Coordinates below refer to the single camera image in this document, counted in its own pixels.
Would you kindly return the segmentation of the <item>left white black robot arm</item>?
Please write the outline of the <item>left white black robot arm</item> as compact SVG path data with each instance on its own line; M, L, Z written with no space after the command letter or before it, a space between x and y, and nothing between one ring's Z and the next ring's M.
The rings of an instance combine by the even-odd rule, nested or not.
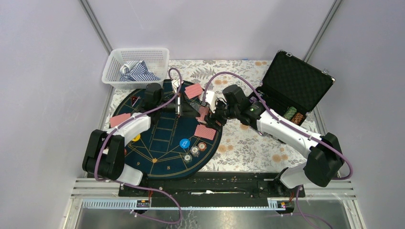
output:
M139 113L133 113L106 131L96 129L90 134L82 169L98 181L112 180L130 186L136 196L146 194L148 184L142 179L143 173L125 163L125 147L133 138L149 130L162 111L185 117L200 116L198 110L185 100L180 89L178 86L172 98L165 99L159 83L148 84L141 98Z

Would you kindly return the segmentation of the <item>blue ten chip stack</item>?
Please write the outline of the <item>blue ten chip stack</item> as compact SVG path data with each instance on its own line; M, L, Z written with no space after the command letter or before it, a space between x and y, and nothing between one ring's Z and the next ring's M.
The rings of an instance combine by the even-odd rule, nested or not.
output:
M190 149L190 153L191 153L191 155L192 155L193 157L198 157L199 154L200 154L200 149L199 149L199 147L193 146L193 147Z

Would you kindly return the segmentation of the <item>red white chip stack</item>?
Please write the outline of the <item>red white chip stack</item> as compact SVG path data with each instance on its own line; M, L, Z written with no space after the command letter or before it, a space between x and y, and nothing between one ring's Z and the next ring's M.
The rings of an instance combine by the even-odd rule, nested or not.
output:
M207 149L207 145L206 145L205 142L200 142L198 144L198 148L199 148L200 151L205 151Z

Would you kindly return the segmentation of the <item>red playing card deck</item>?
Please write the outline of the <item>red playing card deck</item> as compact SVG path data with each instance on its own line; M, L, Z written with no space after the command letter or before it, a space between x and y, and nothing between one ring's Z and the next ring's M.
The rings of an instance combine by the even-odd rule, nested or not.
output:
M197 117L196 120L197 120L199 123L206 124L205 117L208 115L209 111L210 111L210 108L209 108L209 107L201 106L201 107L199 108L199 114L200 114L200 116Z

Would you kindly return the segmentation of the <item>dealt red card top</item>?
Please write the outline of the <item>dealt red card top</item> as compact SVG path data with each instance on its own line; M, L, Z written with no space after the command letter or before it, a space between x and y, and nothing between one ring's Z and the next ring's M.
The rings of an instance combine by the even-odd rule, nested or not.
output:
M203 88L201 87L201 85L199 83L196 83L196 84L185 87L184 92L189 99L193 99L202 94Z

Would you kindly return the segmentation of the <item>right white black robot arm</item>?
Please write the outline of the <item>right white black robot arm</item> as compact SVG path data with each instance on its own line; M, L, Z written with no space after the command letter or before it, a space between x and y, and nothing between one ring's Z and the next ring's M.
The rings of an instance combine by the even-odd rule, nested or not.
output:
M336 175L345 160L335 135L320 135L290 122L270 109L259 93L255 94L256 100L251 101L236 84L225 88L223 93L223 100L213 91L200 96L202 106L211 110L207 120L209 126L221 127L226 120L237 119L293 147L305 157L306 162L280 171L274 183L276 194L285 197L299 185L326 187L332 180L337 180Z

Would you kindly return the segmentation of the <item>yellow big blind button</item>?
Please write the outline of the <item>yellow big blind button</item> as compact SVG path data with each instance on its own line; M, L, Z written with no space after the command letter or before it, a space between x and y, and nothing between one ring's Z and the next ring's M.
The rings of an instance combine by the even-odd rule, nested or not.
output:
M135 138L133 138L132 141L136 142L136 141L140 140L140 138L141 138L141 135L139 134Z

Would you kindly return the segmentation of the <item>dealt red cards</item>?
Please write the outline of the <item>dealt red cards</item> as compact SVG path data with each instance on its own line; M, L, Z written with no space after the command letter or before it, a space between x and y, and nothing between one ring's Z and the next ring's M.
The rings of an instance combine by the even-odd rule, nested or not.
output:
M196 126L194 136L208 139L208 140L213 140L215 135L216 135L216 130L212 128L208 128L205 125L199 124Z

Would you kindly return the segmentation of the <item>dealt red card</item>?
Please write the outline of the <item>dealt red card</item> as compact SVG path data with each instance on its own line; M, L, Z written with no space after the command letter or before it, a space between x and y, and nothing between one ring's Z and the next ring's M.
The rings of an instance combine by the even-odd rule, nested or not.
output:
M115 127L117 125L120 125L122 122L126 121L130 117L131 117L130 113L124 113L124 114L119 114L119 115L113 116L109 119L110 127Z
M189 99L193 99L202 94L203 88L201 87L201 85L199 83L196 83L196 84L185 87L184 92Z

